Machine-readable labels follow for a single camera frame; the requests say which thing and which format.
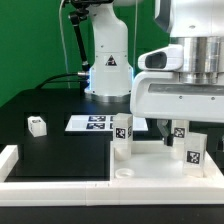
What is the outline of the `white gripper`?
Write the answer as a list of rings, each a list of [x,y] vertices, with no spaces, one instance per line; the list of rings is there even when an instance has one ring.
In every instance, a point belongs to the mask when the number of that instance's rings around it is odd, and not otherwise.
[[[155,118],[166,146],[173,145],[168,120],[224,123],[224,68],[220,46],[203,49],[170,44],[138,58],[130,110]]]

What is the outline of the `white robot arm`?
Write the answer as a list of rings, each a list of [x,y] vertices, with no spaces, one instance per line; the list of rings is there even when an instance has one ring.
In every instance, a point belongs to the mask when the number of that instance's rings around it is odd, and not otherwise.
[[[186,119],[223,148],[224,0],[115,0],[89,7],[89,92],[123,97],[151,118]]]

